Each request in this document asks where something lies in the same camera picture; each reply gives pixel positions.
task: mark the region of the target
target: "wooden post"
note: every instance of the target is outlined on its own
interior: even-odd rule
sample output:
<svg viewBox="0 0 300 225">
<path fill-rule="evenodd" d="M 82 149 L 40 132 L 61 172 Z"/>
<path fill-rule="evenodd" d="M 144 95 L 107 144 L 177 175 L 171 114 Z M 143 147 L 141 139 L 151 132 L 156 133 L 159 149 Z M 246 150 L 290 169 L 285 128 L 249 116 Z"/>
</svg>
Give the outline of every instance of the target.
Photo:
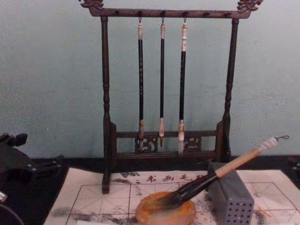
<svg viewBox="0 0 300 225">
<path fill-rule="evenodd" d="M 104 116 L 103 116 L 103 148 L 105 159 L 105 173 L 102 181 L 102 193 L 109 193 L 109 182 L 111 176 L 111 144 L 110 144 L 110 122 L 109 115 L 109 58 L 108 58 L 108 18 L 101 17 L 102 30 L 102 79 L 103 79 L 103 102 L 104 102 Z"/>
<path fill-rule="evenodd" d="M 225 110 L 223 115 L 223 150 L 221 161 L 228 161 L 230 156 L 230 151 L 228 149 L 229 143 L 229 131 L 230 131 L 230 106 L 231 106 L 231 91 L 233 89 L 233 75 L 234 75 L 234 65 L 235 65 L 235 53 L 236 53 L 236 43 L 238 34 L 238 19 L 232 20 L 232 32 L 230 41 L 230 51 L 229 51 L 229 61 L 227 70 L 227 81 L 226 81 L 226 97 L 225 97 Z"/>
</svg>

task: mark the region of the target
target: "wooden brush handle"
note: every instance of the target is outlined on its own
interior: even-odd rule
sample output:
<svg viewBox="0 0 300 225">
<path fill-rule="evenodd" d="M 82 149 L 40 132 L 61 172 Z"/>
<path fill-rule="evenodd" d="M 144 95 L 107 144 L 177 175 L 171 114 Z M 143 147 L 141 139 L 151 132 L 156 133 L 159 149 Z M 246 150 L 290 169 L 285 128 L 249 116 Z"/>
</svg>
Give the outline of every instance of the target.
<svg viewBox="0 0 300 225">
<path fill-rule="evenodd" d="M 229 172 L 233 171 L 234 169 L 238 168 L 239 166 L 247 163 L 251 159 L 259 156 L 263 151 L 269 150 L 272 147 L 275 147 L 277 145 L 277 139 L 276 138 L 270 138 L 266 142 L 259 145 L 256 149 L 251 150 L 244 155 L 241 155 L 240 157 L 234 159 L 230 163 L 222 166 L 221 168 L 217 169 L 215 171 L 216 175 L 221 178 L 228 174 Z"/>
</svg>

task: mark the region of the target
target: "carved dragon finial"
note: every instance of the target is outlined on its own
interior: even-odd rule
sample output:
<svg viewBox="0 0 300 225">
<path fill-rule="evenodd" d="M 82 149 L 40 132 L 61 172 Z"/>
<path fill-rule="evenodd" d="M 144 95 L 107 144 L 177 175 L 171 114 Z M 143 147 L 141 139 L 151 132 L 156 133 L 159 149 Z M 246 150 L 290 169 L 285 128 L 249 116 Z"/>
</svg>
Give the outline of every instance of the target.
<svg viewBox="0 0 300 225">
<path fill-rule="evenodd" d="M 246 11 L 256 11 L 258 7 L 256 5 L 260 5 L 263 0 L 240 0 L 238 2 L 238 11 L 240 13 L 245 13 Z"/>
<path fill-rule="evenodd" d="M 95 8 L 102 9 L 103 8 L 103 0 L 83 0 L 81 6 L 84 8 Z"/>
</svg>

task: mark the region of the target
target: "calligraphy brush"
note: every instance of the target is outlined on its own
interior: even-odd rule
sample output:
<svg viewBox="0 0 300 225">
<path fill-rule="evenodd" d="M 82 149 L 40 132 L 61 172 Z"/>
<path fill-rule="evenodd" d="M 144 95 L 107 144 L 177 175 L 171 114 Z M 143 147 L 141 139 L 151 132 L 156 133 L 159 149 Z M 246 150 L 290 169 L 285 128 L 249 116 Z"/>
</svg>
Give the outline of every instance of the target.
<svg viewBox="0 0 300 225">
<path fill-rule="evenodd" d="M 140 146 L 139 150 L 143 150 L 143 140 L 144 140 L 144 120 L 143 120 L 143 104 L 144 104 L 144 84 L 143 84 L 143 25 L 141 23 L 142 18 L 139 17 L 138 25 L 138 37 L 139 37 L 139 92 L 140 92 L 140 123 L 139 123 L 139 140 Z"/>
<path fill-rule="evenodd" d="M 160 27 L 161 40 L 160 40 L 160 120 L 159 120 L 159 139 L 160 146 L 163 146 L 164 140 L 164 63 L 165 63 L 165 24 L 162 18 Z"/>
<path fill-rule="evenodd" d="M 287 139 L 289 138 L 289 136 L 282 136 L 280 138 Z M 224 177 L 232 170 L 259 156 L 263 151 L 275 147 L 277 145 L 278 139 L 280 138 L 272 137 L 259 145 L 254 150 L 243 154 L 242 156 L 217 169 L 213 174 L 208 174 L 200 179 L 191 181 L 180 187 L 178 190 L 167 194 L 166 196 L 153 199 L 151 202 L 144 206 L 144 209 L 148 212 L 153 213 L 161 210 L 171 210 L 181 206 L 184 202 L 190 200 L 201 191 L 206 189 L 214 181 Z"/>
<path fill-rule="evenodd" d="M 179 103 L 179 126 L 178 126 L 178 154 L 181 155 L 184 149 L 184 124 L 183 124 L 183 108 L 184 108 L 184 80 L 186 67 L 186 48 L 187 48 L 187 23 L 186 18 L 182 25 L 182 42 L 181 42 L 181 67 L 180 67 L 180 103 Z"/>
</svg>

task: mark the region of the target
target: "black tabletop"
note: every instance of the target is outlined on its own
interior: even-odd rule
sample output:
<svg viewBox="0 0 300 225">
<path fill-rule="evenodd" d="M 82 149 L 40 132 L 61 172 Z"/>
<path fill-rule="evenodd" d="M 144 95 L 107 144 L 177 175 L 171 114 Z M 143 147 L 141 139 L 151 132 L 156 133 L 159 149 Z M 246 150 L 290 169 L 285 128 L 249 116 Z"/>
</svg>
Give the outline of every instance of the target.
<svg viewBox="0 0 300 225">
<path fill-rule="evenodd" d="M 44 162 L 43 159 L 34 161 L 37 163 Z M 262 156 L 239 169 L 281 170 L 300 188 L 300 180 L 296 171 L 293 170 L 297 162 L 300 162 L 300 156 Z M 197 171 L 206 170 L 207 166 L 208 162 L 198 162 L 196 160 L 187 162 L 184 159 L 120 160 L 113 172 Z M 102 158 L 65 159 L 63 170 L 58 177 L 39 180 L 32 187 L 24 186 L 18 182 L 10 182 L 1 187 L 1 191 L 8 195 L 5 205 L 12 208 L 26 225 L 42 225 L 60 192 L 69 167 L 103 173 L 104 161 Z M 0 209 L 0 224 L 18 225 L 3 209 Z"/>
</svg>

